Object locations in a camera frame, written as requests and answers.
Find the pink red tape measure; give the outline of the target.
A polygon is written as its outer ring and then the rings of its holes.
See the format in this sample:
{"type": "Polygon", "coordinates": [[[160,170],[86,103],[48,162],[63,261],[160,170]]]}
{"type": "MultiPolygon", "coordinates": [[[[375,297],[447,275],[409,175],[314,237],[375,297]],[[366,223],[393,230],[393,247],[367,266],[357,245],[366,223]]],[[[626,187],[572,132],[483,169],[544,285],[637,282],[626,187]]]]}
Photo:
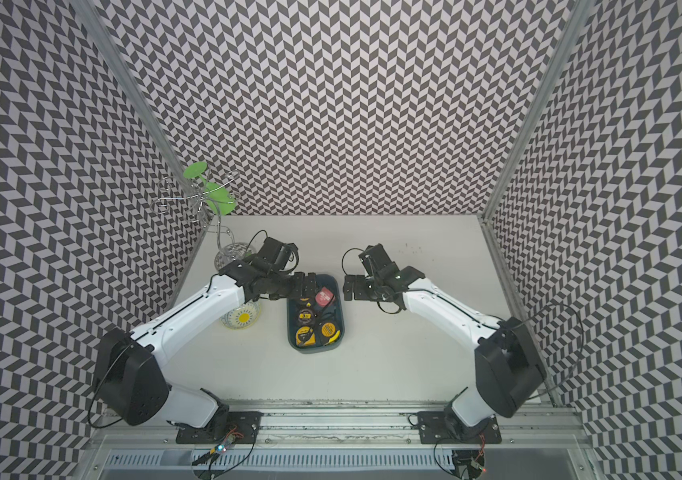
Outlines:
{"type": "Polygon", "coordinates": [[[331,305],[336,299],[335,294],[327,287],[323,287],[315,295],[315,302],[319,307],[325,308],[331,305]]]}

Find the black yellow round tape measure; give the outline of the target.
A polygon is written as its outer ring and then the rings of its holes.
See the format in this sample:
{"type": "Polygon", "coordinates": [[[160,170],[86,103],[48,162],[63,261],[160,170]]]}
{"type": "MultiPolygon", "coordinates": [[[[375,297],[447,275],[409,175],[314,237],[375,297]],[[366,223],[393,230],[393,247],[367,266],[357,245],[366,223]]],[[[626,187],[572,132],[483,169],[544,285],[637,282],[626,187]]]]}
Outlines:
{"type": "Polygon", "coordinates": [[[315,312],[311,309],[303,309],[298,313],[297,322],[299,325],[310,325],[315,321],[315,312]]]}

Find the dark teal storage box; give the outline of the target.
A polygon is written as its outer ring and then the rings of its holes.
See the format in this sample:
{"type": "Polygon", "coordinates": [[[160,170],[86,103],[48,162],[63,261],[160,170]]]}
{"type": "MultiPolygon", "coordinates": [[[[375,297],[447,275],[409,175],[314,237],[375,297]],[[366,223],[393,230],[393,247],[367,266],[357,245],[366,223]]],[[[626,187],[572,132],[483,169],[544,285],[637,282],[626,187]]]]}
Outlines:
{"type": "Polygon", "coordinates": [[[329,288],[336,296],[335,301],[325,307],[319,307],[316,303],[315,304],[303,304],[299,302],[299,299],[296,300],[289,300],[287,303],[287,338],[288,342],[291,347],[296,349],[297,351],[304,353],[304,354],[313,354],[313,353],[320,353],[328,350],[332,350],[334,348],[337,348],[340,343],[342,342],[345,332],[346,332],[346,325],[345,325],[345,318],[344,318],[344,312],[342,308],[342,298],[341,298],[341,290],[339,288],[338,282],[336,279],[329,274],[318,274],[316,276],[317,279],[317,291],[320,291],[323,287],[329,288]],[[311,309],[315,312],[315,321],[310,324],[310,325],[299,325],[297,322],[298,318],[298,313],[300,310],[303,309],[311,309]],[[339,325],[339,327],[342,330],[342,334],[340,339],[329,345],[321,345],[319,341],[319,335],[318,335],[318,330],[319,326],[322,322],[325,321],[333,321],[339,325]],[[316,333],[316,339],[317,343],[314,346],[307,347],[307,348],[297,348],[295,345],[295,335],[297,330],[301,326],[311,326],[314,328],[315,333],[316,333]]]}

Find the yellow black square tape measure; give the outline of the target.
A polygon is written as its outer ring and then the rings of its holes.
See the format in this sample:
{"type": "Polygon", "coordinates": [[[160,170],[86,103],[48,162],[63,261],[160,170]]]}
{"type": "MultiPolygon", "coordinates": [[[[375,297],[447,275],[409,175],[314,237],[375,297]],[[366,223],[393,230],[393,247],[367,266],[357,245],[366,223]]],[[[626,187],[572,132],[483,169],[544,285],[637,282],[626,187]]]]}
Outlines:
{"type": "Polygon", "coordinates": [[[317,343],[316,333],[311,326],[301,326],[295,335],[295,345],[297,348],[307,348],[317,343]]]}

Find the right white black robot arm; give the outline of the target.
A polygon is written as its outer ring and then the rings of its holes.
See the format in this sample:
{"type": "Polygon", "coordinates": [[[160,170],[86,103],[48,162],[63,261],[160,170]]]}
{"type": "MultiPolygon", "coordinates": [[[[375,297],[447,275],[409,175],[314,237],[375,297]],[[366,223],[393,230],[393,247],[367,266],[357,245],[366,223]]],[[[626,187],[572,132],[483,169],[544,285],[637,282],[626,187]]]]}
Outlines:
{"type": "Polygon", "coordinates": [[[498,416],[513,417],[547,378],[536,342],[524,323],[485,315],[445,293],[422,272],[407,267],[388,276],[347,275],[347,301],[394,303],[448,334],[472,354],[470,382],[445,407],[448,437],[468,442],[498,416]]]}

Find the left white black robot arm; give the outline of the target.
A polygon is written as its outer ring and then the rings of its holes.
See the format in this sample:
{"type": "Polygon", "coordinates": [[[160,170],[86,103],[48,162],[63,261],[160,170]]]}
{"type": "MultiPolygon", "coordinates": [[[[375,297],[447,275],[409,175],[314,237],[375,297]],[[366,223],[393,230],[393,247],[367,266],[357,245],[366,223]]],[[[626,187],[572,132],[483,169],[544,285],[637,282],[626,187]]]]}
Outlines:
{"type": "Polygon", "coordinates": [[[234,261],[181,305],[131,331],[114,328],[100,340],[92,403],[102,401],[131,426],[152,419],[206,429],[224,408],[212,392],[174,385],[164,374],[173,356],[206,328],[247,302],[310,298],[317,274],[276,271],[260,260],[234,261]]]}

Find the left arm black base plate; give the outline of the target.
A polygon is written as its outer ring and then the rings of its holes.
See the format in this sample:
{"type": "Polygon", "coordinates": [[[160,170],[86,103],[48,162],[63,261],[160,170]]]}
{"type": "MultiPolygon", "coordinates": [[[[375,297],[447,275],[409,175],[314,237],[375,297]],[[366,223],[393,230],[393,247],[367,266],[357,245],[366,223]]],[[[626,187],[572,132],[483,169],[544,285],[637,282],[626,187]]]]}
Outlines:
{"type": "Polygon", "coordinates": [[[219,410],[203,428],[180,427],[176,436],[177,444],[218,444],[230,431],[237,436],[237,444],[253,444],[261,427],[263,413],[260,411],[219,410]]]}

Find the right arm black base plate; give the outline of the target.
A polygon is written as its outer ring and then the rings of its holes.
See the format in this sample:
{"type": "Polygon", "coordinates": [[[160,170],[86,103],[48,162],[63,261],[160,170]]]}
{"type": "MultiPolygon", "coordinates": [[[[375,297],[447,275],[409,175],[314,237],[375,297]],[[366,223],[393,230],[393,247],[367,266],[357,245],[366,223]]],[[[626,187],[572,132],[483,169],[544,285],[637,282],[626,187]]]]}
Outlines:
{"type": "Polygon", "coordinates": [[[500,427],[493,416],[474,426],[467,426],[457,415],[447,411],[420,411],[416,417],[422,444],[495,445],[502,442],[500,427]]]}

